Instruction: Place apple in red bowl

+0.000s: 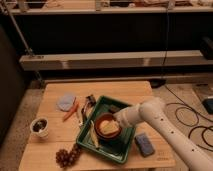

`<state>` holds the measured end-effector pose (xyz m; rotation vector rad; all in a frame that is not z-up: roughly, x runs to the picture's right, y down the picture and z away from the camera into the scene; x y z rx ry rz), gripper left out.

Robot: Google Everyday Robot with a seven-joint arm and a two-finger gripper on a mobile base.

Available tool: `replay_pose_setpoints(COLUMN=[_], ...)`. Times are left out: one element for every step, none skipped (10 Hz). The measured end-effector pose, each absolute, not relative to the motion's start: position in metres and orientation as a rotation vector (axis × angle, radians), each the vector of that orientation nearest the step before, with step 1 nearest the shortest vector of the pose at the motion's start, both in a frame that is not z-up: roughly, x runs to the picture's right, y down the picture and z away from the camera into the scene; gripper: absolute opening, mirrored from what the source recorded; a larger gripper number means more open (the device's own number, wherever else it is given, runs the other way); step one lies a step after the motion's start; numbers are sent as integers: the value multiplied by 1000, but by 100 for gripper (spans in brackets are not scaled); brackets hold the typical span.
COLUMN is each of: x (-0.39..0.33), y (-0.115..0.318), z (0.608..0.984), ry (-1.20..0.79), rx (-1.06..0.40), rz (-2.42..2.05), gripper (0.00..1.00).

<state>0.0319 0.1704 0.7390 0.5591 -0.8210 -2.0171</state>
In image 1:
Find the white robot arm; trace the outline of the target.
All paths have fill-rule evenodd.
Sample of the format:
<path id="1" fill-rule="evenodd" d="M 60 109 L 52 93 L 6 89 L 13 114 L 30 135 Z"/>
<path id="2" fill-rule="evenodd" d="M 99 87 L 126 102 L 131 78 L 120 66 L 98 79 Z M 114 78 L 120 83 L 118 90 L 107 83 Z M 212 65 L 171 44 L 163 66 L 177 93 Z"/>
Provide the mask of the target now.
<path id="1" fill-rule="evenodd" d="M 152 97 L 142 103 L 126 107 L 114 114 L 123 128 L 148 123 L 173 148 L 191 171 L 213 171 L 213 158 L 180 132 L 164 114 L 165 102 Z"/>

